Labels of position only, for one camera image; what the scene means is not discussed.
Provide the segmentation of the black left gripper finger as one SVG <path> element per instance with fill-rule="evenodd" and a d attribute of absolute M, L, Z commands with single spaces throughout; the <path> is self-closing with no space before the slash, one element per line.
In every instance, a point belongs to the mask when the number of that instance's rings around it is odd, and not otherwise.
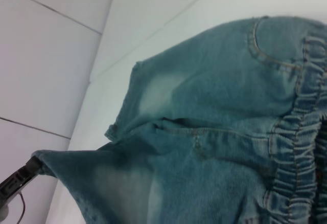
<path fill-rule="evenodd" d="M 37 175 L 42 162 L 35 156 L 2 183 L 0 183 L 0 208 L 7 205 Z"/>

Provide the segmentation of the blue denim shorts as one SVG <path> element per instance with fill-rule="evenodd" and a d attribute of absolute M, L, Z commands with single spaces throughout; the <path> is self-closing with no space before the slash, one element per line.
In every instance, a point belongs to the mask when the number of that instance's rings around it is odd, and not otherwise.
<path fill-rule="evenodd" d="M 327 25 L 243 19 L 138 62 L 105 135 L 34 153 L 87 224 L 327 224 Z"/>

